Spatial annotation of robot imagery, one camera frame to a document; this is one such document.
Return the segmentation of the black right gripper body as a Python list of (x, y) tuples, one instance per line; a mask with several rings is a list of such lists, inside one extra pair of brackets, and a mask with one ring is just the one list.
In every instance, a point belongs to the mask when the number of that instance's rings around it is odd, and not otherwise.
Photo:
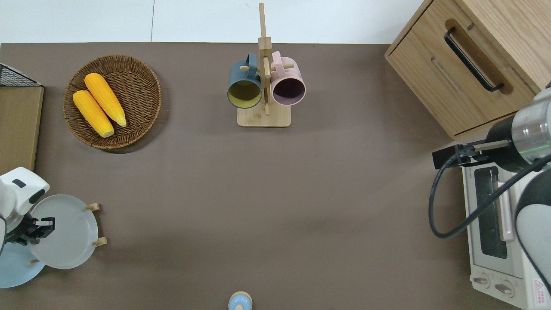
[(495, 123), (486, 136), (486, 143), (507, 141), (507, 146), (486, 151), (486, 157), (506, 171), (517, 173), (529, 166), (529, 163), (518, 153), (512, 139), (512, 122), (514, 117), (510, 116)]

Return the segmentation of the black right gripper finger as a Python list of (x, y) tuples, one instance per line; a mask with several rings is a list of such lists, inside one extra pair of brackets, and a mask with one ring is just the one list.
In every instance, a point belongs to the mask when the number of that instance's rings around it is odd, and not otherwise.
[[(452, 157), (454, 154), (458, 153), (459, 151), (463, 150), (464, 148), (465, 148), (465, 145), (453, 145), (450, 147), (446, 147), (444, 149), (439, 149), (437, 151), (434, 151), (432, 153), (434, 169), (439, 170), (450, 157)], [(467, 159), (460, 156), (455, 161), (453, 161), (449, 167), (458, 167), (465, 163), (467, 163)]]
[(489, 163), (489, 157), (476, 147), (466, 148), (466, 167), (478, 166)]

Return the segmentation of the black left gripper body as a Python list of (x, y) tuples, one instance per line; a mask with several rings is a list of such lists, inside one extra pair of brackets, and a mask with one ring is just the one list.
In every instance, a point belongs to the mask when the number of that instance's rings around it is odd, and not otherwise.
[(4, 244), (12, 243), (22, 246), (39, 244), (39, 239), (35, 234), (35, 231), (39, 229), (37, 221), (36, 218), (26, 214), (18, 226), (6, 234)]

